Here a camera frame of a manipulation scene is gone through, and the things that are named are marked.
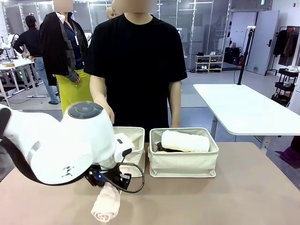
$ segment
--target black jacket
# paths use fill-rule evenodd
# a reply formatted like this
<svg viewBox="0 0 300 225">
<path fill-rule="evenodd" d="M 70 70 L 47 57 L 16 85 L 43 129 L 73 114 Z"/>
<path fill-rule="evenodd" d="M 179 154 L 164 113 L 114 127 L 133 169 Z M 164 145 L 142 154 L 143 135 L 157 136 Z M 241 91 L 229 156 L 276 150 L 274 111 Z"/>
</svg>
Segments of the black jacket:
<svg viewBox="0 0 300 225">
<path fill-rule="evenodd" d="M 277 40 L 276 40 L 273 54 L 278 56 L 278 55 L 282 55 L 285 51 L 285 46 L 288 40 L 287 30 L 280 31 L 276 37 Z"/>
<path fill-rule="evenodd" d="M 84 41 L 84 51 L 87 51 L 88 41 L 81 26 L 74 20 L 72 22 L 79 28 Z M 60 19 L 55 12 L 46 15 L 40 26 L 39 35 L 47 79 L 50 86 L 56 86 L 56 78 L 53 74 L 68 75 L 69 72 L 66 54 L 67 47 L 61 33 Z"/>
<path fill-rule="evenodd" d="M 33 57 L 42 57 L 42 53 L 39 46 L 39 31 L 35 27 L 29 27 L 29 30 L 22 33 L 15 41 L 14 49 L 22 54 L 24 50 L 20 47 L 26 45 L 27 50 Z"/>
</svg>

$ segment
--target fabric storage basket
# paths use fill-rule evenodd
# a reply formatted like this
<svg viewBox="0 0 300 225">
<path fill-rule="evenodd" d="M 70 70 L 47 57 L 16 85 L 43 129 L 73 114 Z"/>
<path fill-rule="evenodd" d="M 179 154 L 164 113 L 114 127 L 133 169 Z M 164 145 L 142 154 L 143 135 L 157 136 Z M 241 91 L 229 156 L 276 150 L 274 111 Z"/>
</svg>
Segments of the fabric storage basket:
<svg viewBox="0 0 300 225">
<path fill-rule="evenodd" d="M 166 130 L 190 135 L 203 135 L 210 140 L 208 152 L 157 152 L 157 143 Z M 204 128 L 162 128 L 150 131 L 150 175 L 152 177 L 215 177 L 219 148 L 207 129 Z"/>
<path fill-rule="evenodd" d="M 114 127 L 114 133 L 123 133 L 125 134 L 135 145 L 135 150 L 127 155 L 124 159 L 125 163 L 134 163 L 141 167 L 143 172 L 145 171 L 145 149 L 144 149 L 144 140 L 145 140 L 145 130 L 141 127 Z M 123 173 L 130 173 L 132 177 L 141 177 L 142 174 L 138 168 L 134 166 L 121 165 L 120 170 Z"/>
</svg>

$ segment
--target shoe rack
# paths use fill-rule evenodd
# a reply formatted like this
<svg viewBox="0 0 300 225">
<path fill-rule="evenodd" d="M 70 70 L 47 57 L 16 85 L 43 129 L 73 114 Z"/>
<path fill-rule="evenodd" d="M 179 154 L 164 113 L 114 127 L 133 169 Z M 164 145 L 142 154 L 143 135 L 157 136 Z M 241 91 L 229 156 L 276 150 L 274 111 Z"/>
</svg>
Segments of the shoe rack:
<svg viewBox="0 0 300 225">
<path fill-rule="evenodd" d="M 223 62 L 224 62 L 224 55 L 203 55 L 198 56 L 196 55 L 195 59 L 195 70 L 201 71 L 203 73 L 212 73 L 216 71 L 222 71 L 223 68 Z"/>
</svg>

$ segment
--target white towel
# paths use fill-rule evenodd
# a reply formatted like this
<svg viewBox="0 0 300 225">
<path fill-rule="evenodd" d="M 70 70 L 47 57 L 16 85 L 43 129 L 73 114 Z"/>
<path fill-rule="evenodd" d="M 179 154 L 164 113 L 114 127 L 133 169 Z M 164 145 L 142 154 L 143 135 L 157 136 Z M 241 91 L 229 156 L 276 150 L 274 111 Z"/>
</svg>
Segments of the white towel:
<svg viewBox="0 0 300 225">
<path fill-rule="evenodd" d="M 189 135 L 166 130 L 161 137 L 161 144 L 165 149 L 183 152 L 208 152 L 210 140 L 202 135 Z"/>
<path fill-rule="evenodd" d="M 106 182 L 102 188 L 91 214 L 100 222 L 107 223 L 118 215 L 120 208 L 120 193 Z"/>
</svg>

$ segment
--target white door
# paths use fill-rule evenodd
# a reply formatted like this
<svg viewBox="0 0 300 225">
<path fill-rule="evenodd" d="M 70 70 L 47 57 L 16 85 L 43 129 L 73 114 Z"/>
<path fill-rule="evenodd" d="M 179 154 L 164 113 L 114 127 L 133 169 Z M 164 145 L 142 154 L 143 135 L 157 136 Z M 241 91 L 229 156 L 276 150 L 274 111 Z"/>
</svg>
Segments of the white door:
<svg viewBox="0 0 300 225">
<path fill-rule="evenodd" d="M 247 71 L 261 75 L 265 74 L 271 56 L 278 17 L 279 10 L 258 13 Z"/>
</svg>

